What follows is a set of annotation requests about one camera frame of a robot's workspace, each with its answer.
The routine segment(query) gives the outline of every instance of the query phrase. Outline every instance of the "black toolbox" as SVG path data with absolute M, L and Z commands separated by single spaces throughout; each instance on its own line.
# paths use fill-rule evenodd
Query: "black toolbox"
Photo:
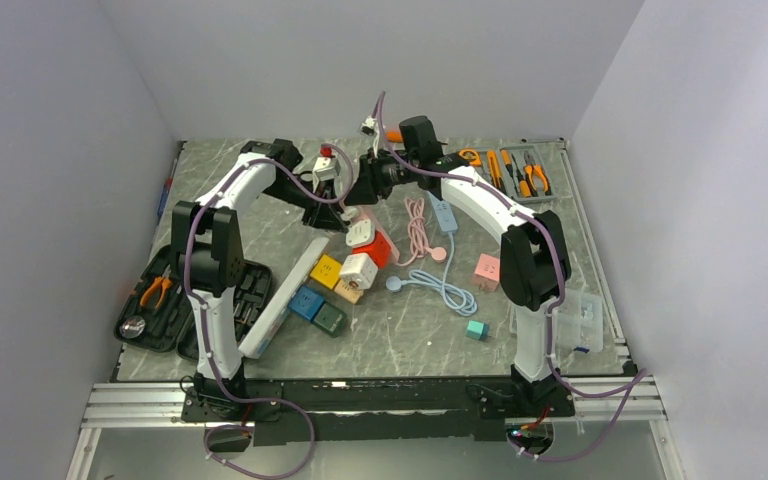
M 116 320 L 113 336 L 128 345 L 158 353 L 176 350 L 181 358 L 198 361 L 198 338 L 193 308 L 174 270 L 169 274 L 172 285 L 160 308 L 153 311 L 139 306 L 140 298 L 154 279 L 163 275 L 166 267 L 170 266 L 169 250 L 168 245 L 162 247 L 143 271 L 140 281 Z M 257 321 L 260 312 L 269 302 L 271 293 L 272 271 L 269 267 L 245 261 L 243 277 L 234 289 L 234 333 L 238 344 Z M 125 338 L 120 327 L 133 316 L 142 317 L 145 320 L 145 328 L 136 337 Z
M 167 245 L 157 252 L 157 255 L 143 271 L 139 283 L 134 287 L 125 302 L 122 313 L 116 320 L 116 326 L 113 330 L 113 336 L 116 339 L 128 345 L 158 353 L 169 352 L 175 348 L 181 329 L 187 323 L 187 317 L 192 317 L 190 302 L 184 295 L 183 286 L 180 279 L 177 278 L 177 274 L 170 271 L 169 279 L 172 281 L 172 285 L 169 287 L 160 308 L 155 311 L 151 308 L 140 307 L 140 298 L 149 289 L 154 279 L 163 275 L 166 267 L 170 266 L 167 259 L 168 255 L 169 246 Z M 145 320 L 145 328 L 136 337 L 125 338 L 122 336 L 120 327 L 134 316 L 140 316 Z

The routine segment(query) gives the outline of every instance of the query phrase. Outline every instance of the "clear plastic container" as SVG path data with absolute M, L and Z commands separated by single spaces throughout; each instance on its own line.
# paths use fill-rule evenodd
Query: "clear plastic container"
M 546 315 L 546 308 L 554 299 L 534 312 L 537 317 Z M 552 312 L 555 345 L 564 348 L 585 348 L 588 352 L 601 352 L 603 347 L 602 299 L 578 290 L 566 290 L 564 303 Z M 513 310 L 510 315 L 510 331 L 516 334 Z

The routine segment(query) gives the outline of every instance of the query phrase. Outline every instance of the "dark green cube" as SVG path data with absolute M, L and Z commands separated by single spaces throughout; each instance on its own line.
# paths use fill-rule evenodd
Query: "dark green cube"
M 346 314 L 334 305 L 325 302 L 311 323 L 328 335 L 336 337 L 340 335 L 343 326 L 346 325 Z

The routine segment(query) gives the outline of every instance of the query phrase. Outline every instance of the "white wall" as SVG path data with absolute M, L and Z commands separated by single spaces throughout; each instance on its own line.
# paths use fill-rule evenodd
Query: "white wall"
M 174 152 L 96 2 L 0 2 L 0 479 L 65 476 Z
M 643 0 L 102 0 L 181 138 L 567 136 Z
M 573 137 L 691 478 L 768 478 L 768 2 L 649 0 Z

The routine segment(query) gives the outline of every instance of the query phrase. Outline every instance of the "orange handle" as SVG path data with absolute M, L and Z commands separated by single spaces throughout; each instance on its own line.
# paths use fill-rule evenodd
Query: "orange handle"
M 519 181 L 519 192 L 522 194 L 523 197 L 531 196 L 531 188 L 528 186 L 528 182 L 526 182 L 525 180 Z
M 140 306 L 145 307 L 148 304 L 148 300 L 151 298 L 152 295 L 157 293 L 157 290 L 160 288 L 160 286 L 163 284 L 163 279 L 161 277 L 155 277 L 154 281 L 151 283 L 151 286 L 146 289 L 145 292 L 143 292 L 143 296 L 140 297 Z
M 487 151 L 487 160 L 490 163 L 490 176 L 493 178 L 493 186 L 502 188 L 502 171 L 499 169 L 499 160 L 495 150 Z
M 525 170 L 525 182 L 528 184 L 528 190 L 533 197 L 537 195 L 537 189 L 534 188 L 534 168 L 531 165 L 526 165 L 523 170 Z
M 156 277 L 151 286 L 148 287 L 145 293 L 143 293 L 143 296 L 140 297 L 140 307 L 145 308 L 145 306 L 148 305 L 149 299 L 151 299 L 151 297 L 157 293 L 157 290 L 160 290 L 160 298 L 154 302 L 153 307 L 154 309 L 160 308 L 163 305 L 163 301 L 166 300 L 166 292 L 172 288 L 172 284 L 172 280 L 169 280 L 168 278 Z
M 387 141 L 392 143 L 405 143 L 402 139 L 402 132 L 387 132 Z
M 549 188 L 549 180 L 546 179 L 546 174 L 543 173 L 543 167 L 540 165 L 535 165 L 534 174 L 537 175 L 537 178 L 539 178 L 541 182 L 543 182 L 543 193 L 549 195 L 551 193 L 551 189 Z
M 474 148 L 464 148 L 463 150 L 458 152 L 458 155 L 460 155 L 461 158 L 464 160 L 469 160 L 470 166 L 473 167 L 480 167 L 481 166 L 481 155 L 478 154 L 478 151 Z

